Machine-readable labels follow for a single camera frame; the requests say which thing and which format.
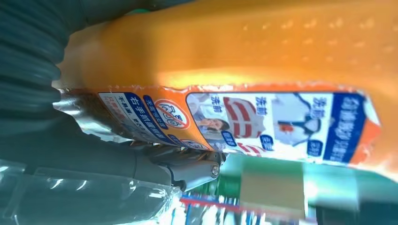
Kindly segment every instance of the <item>cartoon illustration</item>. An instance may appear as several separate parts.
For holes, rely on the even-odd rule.
[[[299,94],[276,94],[272,100],[275,139],[296,146],[321,129],[321,120],[310,115],[311,106]]]
[[[224,97],[224,106],[235,138],[258,138],[263,131],[264,116],[256,114],[256,108],[247,100]]]
[[[238,142],[237,145],[240,147],[241,152],[245,155],[248,156],[256,156],[256,157],[262,157],[262,155],[267,152],[265,149],[256,146],[256,145],[251,145],[251,144],[243,144]]]
[[[266,151],[265,136],[270,139],[266,149],[273,151],[273,140],[294,147],[321,129],[321,120],[313,117],[311,105],[296,93],[242,93],[231,97],[193,93],[188,95],[187,104],[199,131],[217,150],[233,148],[258,156]],[[231,145],[224,140],[223,131],[237,143],[241,143],[239,139],[252,139],[253,145]]]

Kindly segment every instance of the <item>metal bolt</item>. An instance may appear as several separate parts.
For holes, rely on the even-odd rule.
[[[212,176],[217,177],[220,174],[220,166],[218,164],[214,164],[211,170]]]

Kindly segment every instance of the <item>product label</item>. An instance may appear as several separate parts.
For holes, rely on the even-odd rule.
[[[136,139],[256,157],[352,163],[380,131],[360,93],[268,89],[144,88],[99,97]]]

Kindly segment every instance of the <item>orange plastic bottle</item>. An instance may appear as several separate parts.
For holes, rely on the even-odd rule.
[[[227,143],[224,150],[315,162],[320,158],[398,180],[397,60],[396,0],[198,0],[73,35],[60,65],[62,80],[55,85],[76,95],[96,95],[132,137],[163,135],[161,143],[210,150],[217,150],[210,139],[221,140]],[[363,109],[355,107],[358,102],[350,93],[366,102],[359,105],[367,105],[362,123]],[[129,101],[123,107],[136,97],[140,103]],[[324,108],[326,100],[329,109]],[[132,112],[139,123],[129,117],[134,103],[150,115],[149,127],[137,116],[141,108]],[[333,109],[338,107],[337,118]],[[202,113],[195,116],[198,108]],[[211,108],[224,114],[209,118]],[[351,120],[342,116],[347,110]],[[325,118],[314,119],[322,112]],[[134,132],[139,124],[144,133],[151,130],[151,123],[161,134]],[[324,127],[345,136],[330,145],[326,136],[331,133],[324,140],[317,136]],[[264,136],[268,131],[272,135]],[[354,136],[357,142],[350,142]],[[306,147],[298,148],[306,149],[304,156],[294,151],[302,143]],[[327,148],[332,155],[325,158]]]

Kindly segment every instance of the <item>transparent plastic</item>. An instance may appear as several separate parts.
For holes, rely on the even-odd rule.
[[[179,201],[176,187],[125,177],[0,162],[1,224],[87,225],[154,220]]]

